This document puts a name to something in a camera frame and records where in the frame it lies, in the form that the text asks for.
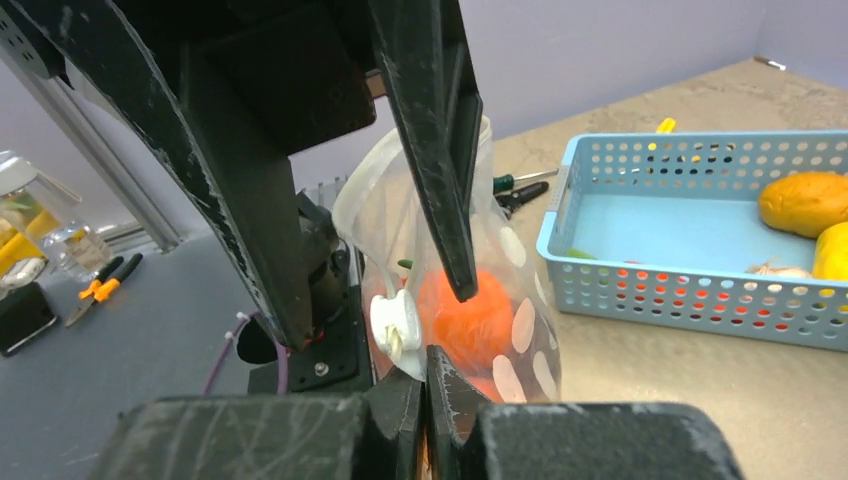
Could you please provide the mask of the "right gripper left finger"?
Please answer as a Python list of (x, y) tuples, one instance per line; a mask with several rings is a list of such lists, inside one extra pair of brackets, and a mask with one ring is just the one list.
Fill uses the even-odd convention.
[(161, 399), (124, 414), (92, 479), (414, 479), (422, 382), (366, 392)]

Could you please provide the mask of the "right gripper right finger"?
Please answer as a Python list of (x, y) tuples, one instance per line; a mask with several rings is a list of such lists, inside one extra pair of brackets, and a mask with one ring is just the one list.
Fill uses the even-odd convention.
[(739, 479), (701, 410), (665, 402), (498, 404), (427, 350), (428, 450), (436, 479)]

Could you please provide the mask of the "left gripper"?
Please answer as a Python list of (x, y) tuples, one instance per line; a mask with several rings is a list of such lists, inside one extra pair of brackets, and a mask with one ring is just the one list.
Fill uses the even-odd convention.
[(477, 294), (469, 216), (483, 101), (458, 2), (15, 1), (12, 8), (167, 170), (224, 247), (266, 332), (284, 346), (300, 350), (312, 332), (286, 153), (372, 124), (372, 71), (381, 74), (448, 283), (460, 302)]

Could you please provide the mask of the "small orange pumpkin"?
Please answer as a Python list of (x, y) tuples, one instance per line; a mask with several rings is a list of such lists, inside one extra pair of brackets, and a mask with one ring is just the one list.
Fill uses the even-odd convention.
[(446, 276), (424, 275), (415, 299), (423, 342), (438, 345), (469, 376), (491, 374), (494, 359), (511, 347), (511, 298), (491, 272), (478, 269), (478, 293), (465, 302), (454, 297)]

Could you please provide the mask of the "polka dot zip bag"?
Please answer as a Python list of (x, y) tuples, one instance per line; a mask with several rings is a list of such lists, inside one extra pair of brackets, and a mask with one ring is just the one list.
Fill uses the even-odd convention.
[(493, 401), (556, 401), (559, 342), (529, 250), (495, 199), (493, 157), (482, 118), (467, 189), (426, 201), (392, 130), (342, 188), (332, 221), (362, 257), (360, 304), (378, 377), (397, 369), (424, 379), (437, 347)]

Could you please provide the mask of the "white zip slider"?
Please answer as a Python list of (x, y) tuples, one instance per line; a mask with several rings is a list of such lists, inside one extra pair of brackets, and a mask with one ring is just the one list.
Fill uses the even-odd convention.
[(407, 289), (392, 298), (376, 295), (370, 304), (371, 333), (376, 347), (392, 364), (418, 381), (425, 380), (421, 323), (415, 298)]

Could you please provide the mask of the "light blue plastic basket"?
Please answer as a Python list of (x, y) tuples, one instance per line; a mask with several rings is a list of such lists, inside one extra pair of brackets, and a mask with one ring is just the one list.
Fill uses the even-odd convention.
[(766, 186), (807, 171), (846, 175), (845, 131), (572, 138), (537, 240), (556, 307), (845, 351), (845, 283), (745, 272), (811, 268), (813, 242), (767, 227), (757, 207)]

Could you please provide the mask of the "clear glass jar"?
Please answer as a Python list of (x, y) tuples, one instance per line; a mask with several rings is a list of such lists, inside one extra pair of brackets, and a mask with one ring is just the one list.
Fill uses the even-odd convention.
[(105, 241), (76, 212), (81, 198), (14, 151), (1, 153), (1, 217), (49, 263), (83, 283), (81, 299), (94, 295), (113, 258)]

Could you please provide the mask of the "garlic bulb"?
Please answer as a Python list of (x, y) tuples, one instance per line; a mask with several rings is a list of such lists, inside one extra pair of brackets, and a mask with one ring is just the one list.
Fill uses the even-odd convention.
[(813, 279), (813, 275), (797, 266), (774, 265), (772, 261), (755, 264), (745, 270), (752, 275), (777, 276), (795, 279)]

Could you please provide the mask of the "yellow lemon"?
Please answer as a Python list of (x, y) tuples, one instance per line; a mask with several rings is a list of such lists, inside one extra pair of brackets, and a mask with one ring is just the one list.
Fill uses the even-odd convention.
[(847, 221), (847, 178), (826, 172), (790, 175), (762, 190), (758, 208), (768, 227), (816, 238)]

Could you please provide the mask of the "yellow squash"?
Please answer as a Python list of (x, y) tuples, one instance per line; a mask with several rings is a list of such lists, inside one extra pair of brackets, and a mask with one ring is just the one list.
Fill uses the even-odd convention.
[(847, 223), (825, 229), (817, 238), (812, 275), (819, 280), (847, 281)]

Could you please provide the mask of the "aluminium rail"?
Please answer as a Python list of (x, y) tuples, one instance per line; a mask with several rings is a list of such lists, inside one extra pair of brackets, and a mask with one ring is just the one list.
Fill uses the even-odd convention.
[(76, 210), (108, 242), (162, 251), (195, 232), (170, 180), (126, 128), (58, 80), (45, 81), (1, 53), (1, 147), (22, 154), (79, 195)]

